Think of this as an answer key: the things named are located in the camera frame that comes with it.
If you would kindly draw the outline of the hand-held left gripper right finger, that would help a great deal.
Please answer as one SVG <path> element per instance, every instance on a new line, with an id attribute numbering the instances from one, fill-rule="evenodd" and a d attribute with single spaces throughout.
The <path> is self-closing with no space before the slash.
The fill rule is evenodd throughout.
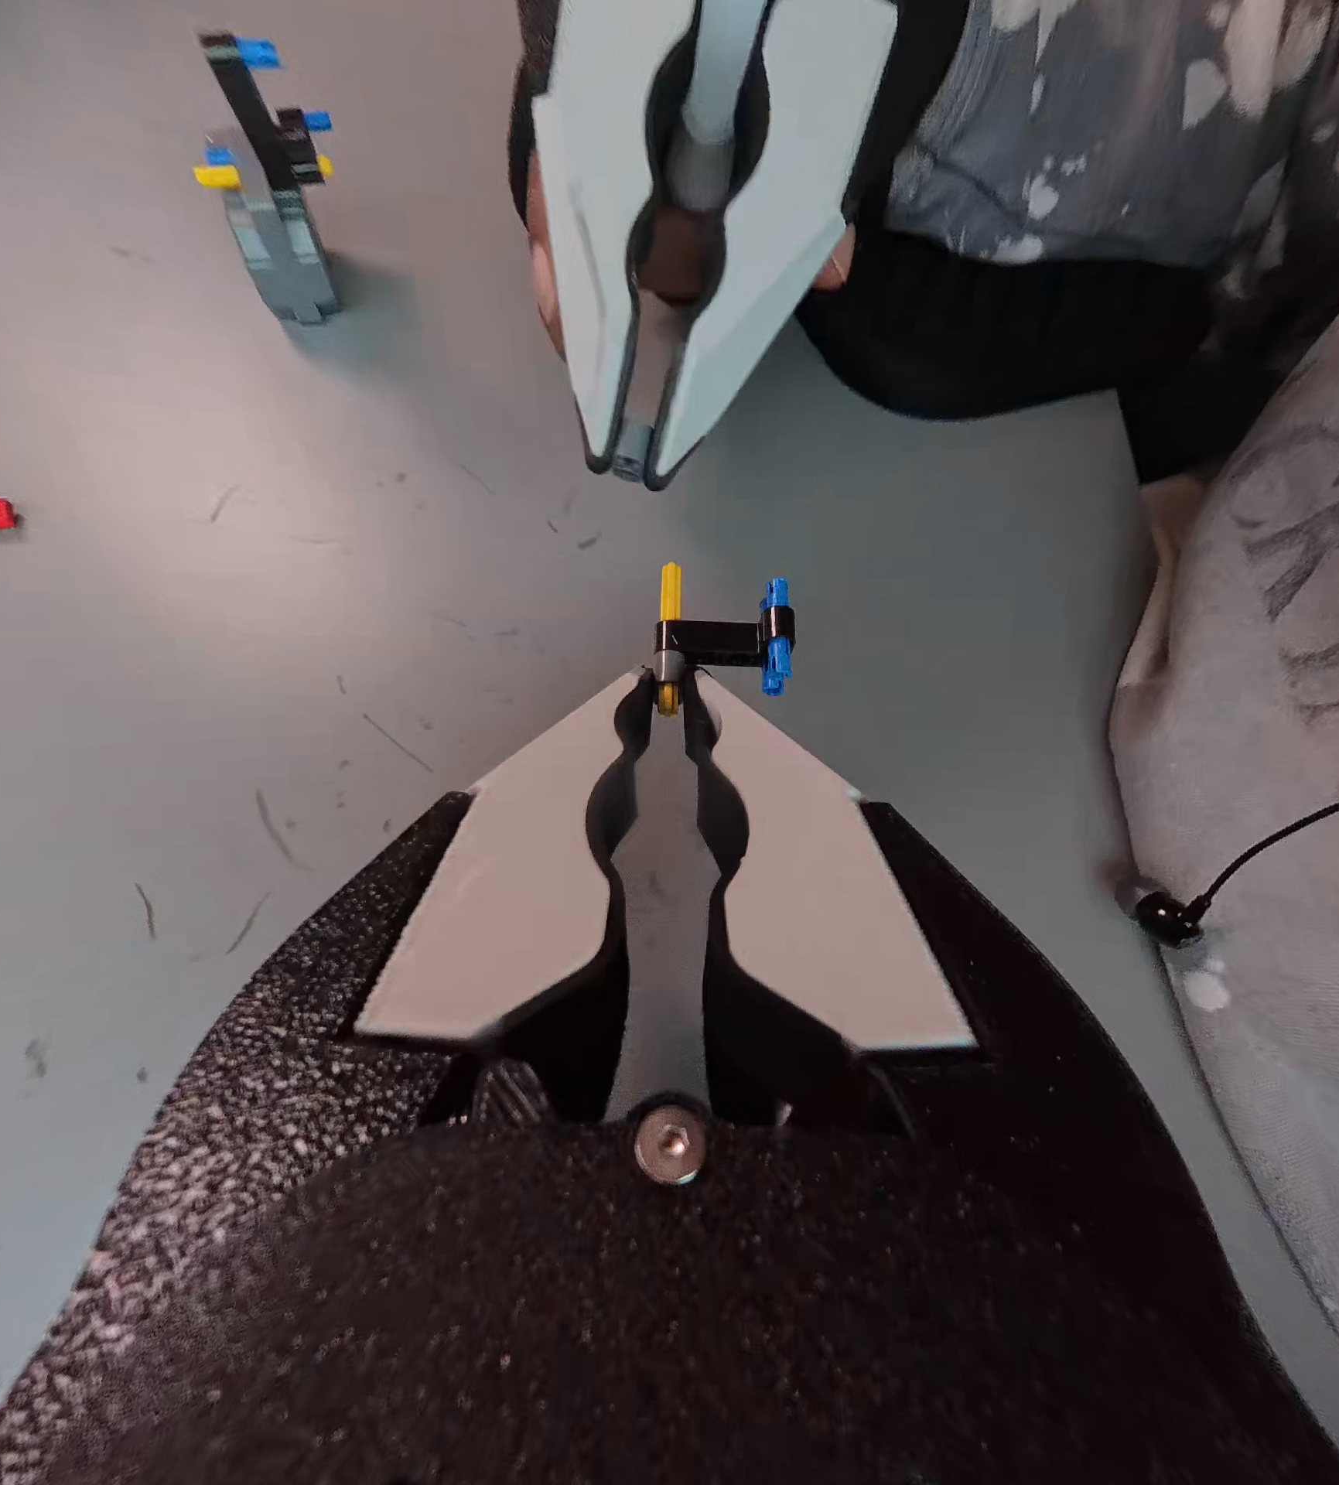
<path id="1" fill-rule="evenodd" d="M 703 671 L 683 730 L 731 965 L 850 1052 L 972 1052 L 856 787 Z"/>

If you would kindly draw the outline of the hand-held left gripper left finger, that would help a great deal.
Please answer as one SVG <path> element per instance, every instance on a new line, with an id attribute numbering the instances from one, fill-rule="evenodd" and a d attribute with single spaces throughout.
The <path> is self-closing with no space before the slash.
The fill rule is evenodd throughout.
<path id="1" fill-rule="evenodd" d="M 484 1041 L 604 950 L 652 711 L 649 671 L 629 671 L 471 787 L 357 1035 Z"/>

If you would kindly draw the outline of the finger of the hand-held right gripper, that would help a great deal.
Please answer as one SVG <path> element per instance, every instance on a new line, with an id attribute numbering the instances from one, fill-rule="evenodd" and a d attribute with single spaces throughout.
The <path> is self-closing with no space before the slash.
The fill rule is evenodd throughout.
<path id="1" fill-rule="evenodd" d="M 532 102 L 567 379 L 593 473 L 672 473 L 660 411 L 624 416 L 640 348 L 638 261 L 655 215 L 651 102 L 692 34 L 689 1 L 559 4 Z"/>
<path id="2" fill-rule="evenodd" d="M 719 277 L 665 385 L 646 487 L 665 489 L 716 427 L 844 235 L 845 190 L 897 23 L 893 3 L 771 3 L 754 51 L 765 134 L 723 210 Z"/>

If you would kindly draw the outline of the grey connector piece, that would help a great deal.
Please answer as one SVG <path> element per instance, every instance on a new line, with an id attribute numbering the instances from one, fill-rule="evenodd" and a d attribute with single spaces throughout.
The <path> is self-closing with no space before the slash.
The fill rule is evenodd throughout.
<path id="1" fill-rule="evenodd" d="M 660 408 L 677 374 L 688 323 L 688 309 L 654 292 L 640 294 L 637 342 L 610 464 L 612 475 L 620 479 L 644 484 Z"/>

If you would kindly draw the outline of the black beam toy assembly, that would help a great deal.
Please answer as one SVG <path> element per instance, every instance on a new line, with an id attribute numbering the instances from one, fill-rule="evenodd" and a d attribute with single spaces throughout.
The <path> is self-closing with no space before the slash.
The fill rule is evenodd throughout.
<path id="1" fill-rule="evenodd" d="M 774 577 L 764 586 L 756 620 L 709 622 L 683 614 L 682 567 L 661 566 L 652 656 L 660 716 L 678 714 L 686 676 L 706 666 L 754 670 L 765 696 L 782 696 L 791 676 L 793 648 L 794 612 L 787 578 Z"/>

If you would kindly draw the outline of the person's right forearm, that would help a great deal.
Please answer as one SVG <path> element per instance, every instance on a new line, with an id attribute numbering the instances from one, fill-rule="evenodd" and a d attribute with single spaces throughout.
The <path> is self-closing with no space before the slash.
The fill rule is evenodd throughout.
<path id="1" fill-rule="evenodd" d="M 1005 266 L 1200 270 L 1339 309 L 1339 1 L 977 1 L 883 226 Z"/>

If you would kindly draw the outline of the grey desk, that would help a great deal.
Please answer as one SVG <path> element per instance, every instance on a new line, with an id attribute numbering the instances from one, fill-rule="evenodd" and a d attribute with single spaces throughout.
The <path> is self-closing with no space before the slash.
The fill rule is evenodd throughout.
<path id="1" fill-rule="evenodd" d="M 195 176 L 198 35 L 323 110 L 340 311 L 276 318 Z M 1339 1443 L 1339 1344 L 1118 914 L 1105 745 L 1152 550 L 1094 397 L 886 417 L 790 331 L 660 493 L 584 470 L 505 184 L 508 3 L 0 3 L 0 1400 L 161 1100 L 436 795 L 790 578 L 765 707 L 1084 994 Z"/>

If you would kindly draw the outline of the person's right hand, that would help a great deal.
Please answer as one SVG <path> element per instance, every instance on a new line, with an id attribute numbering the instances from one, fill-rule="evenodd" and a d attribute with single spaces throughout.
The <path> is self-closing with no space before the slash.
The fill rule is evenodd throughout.
<path id="1" fill-rule="evenodd" d="M 559 311 L 555 264 L 550 250 L 547 207 L 539 162 L 530 156 L 527 176 L 525 227 L 530 244 L 530 278 L 536 309 L 556 352 L 563 356 L 564 331 Z M 717 221 L 709 213 L 695 213 L 678 205 L 663 207 L 652 229 L 648 258 L 640 269 L 640 287 L 674 309 L 688 309 L 700 300 L 711 267 Z M 811 281 L 816 291 L 835 291 L 845 284 L 856 247 L 852 224 L 830 252 Z"/>

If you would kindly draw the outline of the grey base toy assembly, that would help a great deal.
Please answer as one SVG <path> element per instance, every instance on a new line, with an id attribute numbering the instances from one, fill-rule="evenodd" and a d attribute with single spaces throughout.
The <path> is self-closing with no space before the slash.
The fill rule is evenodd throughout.
<path id="1" fill-rule="evenodd" d="M 196 182 L 221 198 L 269 311 L 289 325 L 324 325 L 341 304 L 306 195 L 332 173 L 318 147 L 332 119 L 323 110 L 270 110 L 256 80 L 281 66 L 270 40 L 202 31 L 198 43 L 233 120 L 205 136 Z"/>

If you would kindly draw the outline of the grey patterned hoodie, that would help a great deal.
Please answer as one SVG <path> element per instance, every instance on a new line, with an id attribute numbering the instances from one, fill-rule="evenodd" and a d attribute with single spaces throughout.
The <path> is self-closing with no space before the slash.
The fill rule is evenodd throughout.
<path id="1" fill-rule="evenodd" d="M 1213 479 L 1144 499 L 1159 571 L 1110 744 L 1139 875 L 1187 902 L 1339 804 L 1339 315 Z M 1161 957 L 1235 1152 L 1339 1335 L 1339 813 L 1244 863 Z"/>

